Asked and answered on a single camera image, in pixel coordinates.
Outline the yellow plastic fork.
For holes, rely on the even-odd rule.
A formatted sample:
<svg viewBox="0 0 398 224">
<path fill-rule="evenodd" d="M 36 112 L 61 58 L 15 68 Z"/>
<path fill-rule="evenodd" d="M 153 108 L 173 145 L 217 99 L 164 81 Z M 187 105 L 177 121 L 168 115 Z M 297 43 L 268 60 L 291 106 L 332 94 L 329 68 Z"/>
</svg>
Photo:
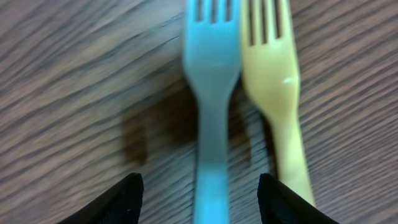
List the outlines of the yellow plastic fork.
<svg viewBox="0 0 398 224">
<path fill-rule="evenodd" d="M 288 0 L 241 1 L 243 85 L 269 122 L 279 180 L 315 205 L 299 123 L 300 69 Z"/>
</svg>

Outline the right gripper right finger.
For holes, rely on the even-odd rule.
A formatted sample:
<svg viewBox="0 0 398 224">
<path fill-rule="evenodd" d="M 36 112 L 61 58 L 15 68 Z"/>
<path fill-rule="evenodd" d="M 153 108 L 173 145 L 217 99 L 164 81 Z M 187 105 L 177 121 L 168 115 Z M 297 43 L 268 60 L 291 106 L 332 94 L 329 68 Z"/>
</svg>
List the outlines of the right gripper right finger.
<svg viewBox="0 0 398 224">
<path fill-rule="evenodd" d="M 257 198 L 263 224 L 338 224 L 268 173 L 260 176 Z"/>
</svg>

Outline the light blue plastic fork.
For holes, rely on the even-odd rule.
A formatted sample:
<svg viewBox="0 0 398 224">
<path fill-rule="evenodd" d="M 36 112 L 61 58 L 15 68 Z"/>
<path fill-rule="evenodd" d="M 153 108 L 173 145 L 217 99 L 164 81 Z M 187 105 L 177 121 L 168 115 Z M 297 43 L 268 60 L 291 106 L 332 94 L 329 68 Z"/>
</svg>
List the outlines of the light blue plastic fork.
<svg viewBox="0 0 398 224">
<path fill-rule="evenodd" d="M 198 105 L 194 224 L 229 223 L 228 106 L 241 71 L 239 1 L 187 1 L 183 69 Z"/>
</svg>

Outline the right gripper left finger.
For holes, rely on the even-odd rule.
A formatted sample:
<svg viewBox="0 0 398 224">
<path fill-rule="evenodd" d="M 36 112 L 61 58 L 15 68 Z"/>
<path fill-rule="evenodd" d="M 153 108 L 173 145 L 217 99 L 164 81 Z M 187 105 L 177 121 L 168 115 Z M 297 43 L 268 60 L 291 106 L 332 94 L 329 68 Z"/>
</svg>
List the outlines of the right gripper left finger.
<svg viewBox="0 0 398 224">
<path fill-rule="evenodd" d="M 138 224 L 143 193 L 142 175 L 130 173 L 60 224 Z"/>
</svg>

